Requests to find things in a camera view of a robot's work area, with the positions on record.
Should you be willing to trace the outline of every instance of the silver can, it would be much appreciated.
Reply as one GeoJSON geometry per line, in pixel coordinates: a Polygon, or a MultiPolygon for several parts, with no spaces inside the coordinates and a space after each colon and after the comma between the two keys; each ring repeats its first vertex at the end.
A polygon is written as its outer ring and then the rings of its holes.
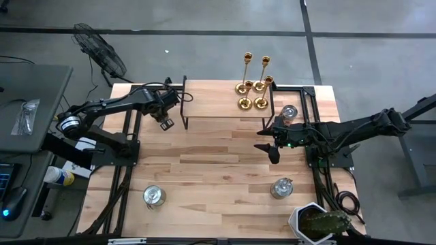
{"type": "Polygon", "coordinates": [[[289,126],[292,121],[297,117],[298,110],[293,105],[285,105],[281,109],[280,116],[283,118],[285,125],[289,126]]]}
{"type": "Polygon", "coordinates": [[[149,209],[164,204],[166,193],[158,186],[149,186],[144,191],[144,201],[149,209]]]}
{"type": "Polygon", "coordinates": [[[281,178],[271,185],[270,191],[275,199],[289,197],[292,194],[292,191],[294,191],[292,180],[289,178],[281,178]]]}

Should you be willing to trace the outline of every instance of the gray floor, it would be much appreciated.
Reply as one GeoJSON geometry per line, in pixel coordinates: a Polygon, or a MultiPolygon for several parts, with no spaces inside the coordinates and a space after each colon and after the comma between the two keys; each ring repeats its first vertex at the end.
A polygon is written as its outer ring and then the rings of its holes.
{"type": "MultiPolygon", "coordinates": [[[[307,0],[313,31],[436,32],[432,0],[307,0]]],[[[12,0],[0,25],[64,27],[86,22],[102,29],[304,31],[298,0],[12,0]]],[[[240,79],[240,56],[251,51],[272,57],[268,74],[279,84],[314,84],[305,37],[105,35],[127,66],[127,78],[139,82],[195,79],[240,79]]],[[[436,93],[436,39],[315,38],[322,83],[333,85],[341,120],[395,107],[410,108],[436,93]]],[[[82,103],[92,88],[89,61],[71,35],[0,33],[0,54],[36,63],[74,68],[65,93],[82,103]]],[[[255,66],[249,76],[257,78],[255,66]]],[[[99,87],[91,97],[107,97],[94,64],[99,87]]],[[[429,112],[429,118],[436,113],[429,112]]],[[[368,234],[374,238],[436,243],[436,195],[400,201],[396,194],[414,185],[399,141],[377,137],[353,154],[358,193],[368,234]]],[[[81,180],[79,188],[86,184],[81,180]]],[[[84,191],[64,190],[51,198],[54,219],[32,218],[25,238],[66,235],[84,191]]]]}

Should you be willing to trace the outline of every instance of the gold candlestick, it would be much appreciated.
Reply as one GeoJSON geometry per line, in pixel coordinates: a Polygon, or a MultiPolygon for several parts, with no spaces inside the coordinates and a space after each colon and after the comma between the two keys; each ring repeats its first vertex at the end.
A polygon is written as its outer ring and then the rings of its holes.
{"type": "Polygon", "coordinates": [[[247,75],[248,64],[250,63],[252,58],[253,58],[253,55],[250,52],[246,52],[244,54],[245,68],[244,68],[243,82],[238,83],[234,87],[234,90],[236,91],[236,93],[238,95],[244,95],[247,92],[247,90],[245,89],[245,85],[244,85],[245,84],[245,76],[247,75]]]}
{"type": "Polygon", "coordinates": [[[248,98],[248,92],[251,90],[251,87],[253,86],[253,82],[252,81],[246,81],[245,82],[245,90],[247,91],[247,93],[245,94],[245,97],[240,98],[238,100],[238,107],[241,110],[250,110],[251,106],[253,106],[253,102],[248,98]]]}
{"type": "Polygon", "coordinates": [[[257,93],[261,93],[266,88],[265,83],[262,82],[262,78],[264,77],[265,68],[269,63],[270,63],[270,57],[263,56],[262,57],[262,67],[263,67],[262,74],[260,75],[259,81],[254,82],[254,91],[257,93]]]}
{"type": "Polygon", "coordinates": [[[265,98],[266,91],[268,90],[268,87],[274,82],[274,78],[271,76],[265,77],[265,89],[264,94],[262,97],[258,97],[254,100],[254,106],[259,110],[264,110],[268,106],[268,100],[265,98]]]}

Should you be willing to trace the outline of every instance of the cactus plant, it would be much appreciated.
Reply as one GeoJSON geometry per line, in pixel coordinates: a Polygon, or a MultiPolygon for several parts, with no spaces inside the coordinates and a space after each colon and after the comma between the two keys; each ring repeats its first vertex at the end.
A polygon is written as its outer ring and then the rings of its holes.
{"type": "Polygon", "coordinates": [[[343,211],[306,213],[300,217],[299,229],[307,236],[319,237],[343,233],[351,226],[351,219],[343,211]]]}

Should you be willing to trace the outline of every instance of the black fan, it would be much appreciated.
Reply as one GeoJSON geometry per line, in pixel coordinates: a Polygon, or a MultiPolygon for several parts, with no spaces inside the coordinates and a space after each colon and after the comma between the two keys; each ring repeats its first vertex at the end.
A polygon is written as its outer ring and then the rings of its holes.
{"type": "Polygon", "coordinates": [[[112,78],[119,78],[133,83],[123,78],[127,69],[116,54],[115,49],[89,25],[83,23],[75,24],[74,39],[78,42],[82,52],[89,55],[102,68],[102,74],[109,87],[112,88],[112,84],[104,72],[107,72],[112,78]]]}

